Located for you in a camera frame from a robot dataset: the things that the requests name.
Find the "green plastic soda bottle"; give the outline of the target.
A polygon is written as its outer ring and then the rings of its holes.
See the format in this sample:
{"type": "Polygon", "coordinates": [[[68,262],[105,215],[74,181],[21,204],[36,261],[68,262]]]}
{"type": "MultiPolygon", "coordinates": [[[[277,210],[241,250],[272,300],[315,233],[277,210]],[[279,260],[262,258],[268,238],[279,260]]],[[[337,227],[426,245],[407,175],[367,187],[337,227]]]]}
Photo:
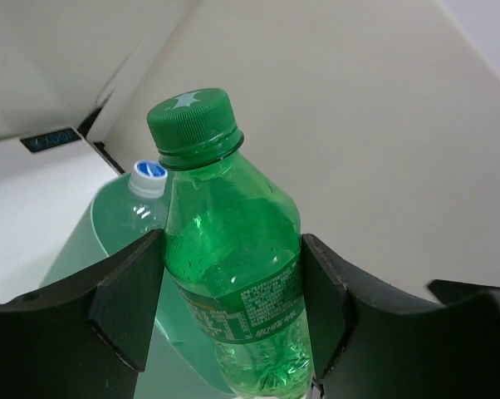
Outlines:
{"type": "Polygon", "coordinates": [[[173,174],[164,263],[242,398],[301,398],[313,374],[294,200],[241,154],[228,93],[188,91],[147,115],[173,174]]]}

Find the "tall clear plastic bottle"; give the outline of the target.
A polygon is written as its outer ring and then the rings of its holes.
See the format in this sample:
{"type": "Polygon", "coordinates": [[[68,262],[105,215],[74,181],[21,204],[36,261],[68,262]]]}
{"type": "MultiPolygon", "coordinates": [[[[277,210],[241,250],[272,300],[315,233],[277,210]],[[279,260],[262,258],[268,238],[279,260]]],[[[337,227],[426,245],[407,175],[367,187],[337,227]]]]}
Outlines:
{"type": "Polygon", "coordinates": [[[137,231],[146,233],[165,226],[169,208],[166,198],[168,178],[168,171],[158,161],[135,162],[128,188],[134,196],[132,214],[137,231]]]}

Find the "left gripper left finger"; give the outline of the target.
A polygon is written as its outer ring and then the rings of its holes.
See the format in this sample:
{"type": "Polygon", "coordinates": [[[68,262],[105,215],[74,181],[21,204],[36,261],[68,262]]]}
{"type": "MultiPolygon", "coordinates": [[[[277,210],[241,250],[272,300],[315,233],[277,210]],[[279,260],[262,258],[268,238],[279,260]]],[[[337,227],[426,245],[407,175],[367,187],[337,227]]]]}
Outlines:
{"type": "Polygon", "coordinates": [[[131,398],[164,274],[163,232],[0,304],[0,398],[131,398]]]}

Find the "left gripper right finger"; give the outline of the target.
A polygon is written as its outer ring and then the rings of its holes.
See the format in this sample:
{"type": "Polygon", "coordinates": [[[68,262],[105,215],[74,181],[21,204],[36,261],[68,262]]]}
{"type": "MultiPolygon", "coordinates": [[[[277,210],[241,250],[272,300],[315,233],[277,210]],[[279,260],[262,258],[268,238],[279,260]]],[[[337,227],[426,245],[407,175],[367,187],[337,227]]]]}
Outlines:
{"type": "Polygon", "coordinates": [[[500,398],[500,287],[435,279],[434,301],[301,239],[312,398],[500,398]]]}

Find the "green plastic bin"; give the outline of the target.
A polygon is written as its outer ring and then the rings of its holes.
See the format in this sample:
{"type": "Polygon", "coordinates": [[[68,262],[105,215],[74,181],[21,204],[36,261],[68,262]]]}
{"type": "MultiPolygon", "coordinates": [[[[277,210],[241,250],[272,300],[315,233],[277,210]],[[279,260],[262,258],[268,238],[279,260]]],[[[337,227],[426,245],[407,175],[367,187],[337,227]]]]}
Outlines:
{"type": "MultiPolygon", "coordinates": [[[[105,184],[65,242],[41,285],[47,286],[117,253],[153,228],[166,224],[172,183],[158,199],[129,188],[129,175],[105,184]]],[[[145,371],[137,398],[232,398],[213,346],[191,317],[177,285],[164,273],[145,371]]]]}

